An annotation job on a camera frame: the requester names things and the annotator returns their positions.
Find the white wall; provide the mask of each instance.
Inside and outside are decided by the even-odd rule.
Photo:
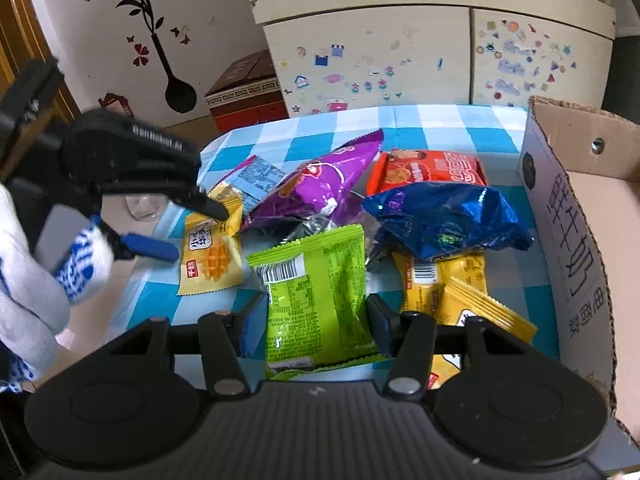
[[[178,113],[164,98],[167,77],[142,14],[115,8],[120,0],[33,0],[40,25],[81,109],[97,107],[107,92],[124,95],[137,118],[169,126],[207,115],[204,94],[235,59],[266,47],[247,0],[151,0],[158,37],[174,75],[194,87],[195,108]],[[170,31],[189,28],[191,42]],[[129,43],[127,37],[134,36]],[[136,67],[134,46],[145,45],[148,64]]]

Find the red snack bag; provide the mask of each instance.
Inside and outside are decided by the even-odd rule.
[[[435,150],[381,153],[367,182],[367,196],[413,182],[458,182],[486,186],[480,161],[471,155]]]

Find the glove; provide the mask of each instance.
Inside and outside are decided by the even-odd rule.
[[[0,185],[0,341],[12,352],[10,380],[0,392],[20,392],[23,381],[42,377],[56,359],[55,336],[69,322],[71,306],[109,280],[113,251],[95,225],[74,240],[68,260],[53,275],[30,255],[14,202]]]

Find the ribbed black surface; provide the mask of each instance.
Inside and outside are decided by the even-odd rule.
[[[472,464],[417,404],[381,397],[371,383],[264,383],[220,403],[178,449],[114,472],[46,463],[37,480],[597,479],[585,465],[521,474]]]

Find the blue and white checkered tablecloth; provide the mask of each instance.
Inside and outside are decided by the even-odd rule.
[[[527,195],[517,174],[517,163],[524,136],[526,111],[521,108],[469,105],[407,105],[346,110],[258,124],[234,130],[213,141],[202,152],[199,183],[206,189],[215,185],[229,170],[250,155],[260,155],[285,173],[301,162],[323,155],[347,140],[382,128],[383,150],[422,148],[475,153],[482,160],[492,186],[499,188],[536,235],[536,223]],[[167,238],[180,250],[187,211],[170,204],[158,222],[156,237]],[[249,231],[241,235],[244,254],[275,243]],[[527,252],[486,251],[486,280],[489,293],[537,327],[534,345],[551,356],[558,356],[556,316],[539,243]],[[215,310],[239,310],[258,289],[245,264],[246,281],[235,288],[176,296],[179,262],[164,264],[140,260],[121,297],[109,338],[120,335],[150,316],[167,316],[172,324],[188,324]],[[389,305],[397,307],[402,285],[391,262],[384,262],[376,275],[367,277],[367,291],[380,292]],[[264,363],[240,359],[252,384],[264,377]],[[381,380],[390,362],[318,372],[302,380]],[[175,370],[198,387],[204,387],[199,356],[177,356]]]

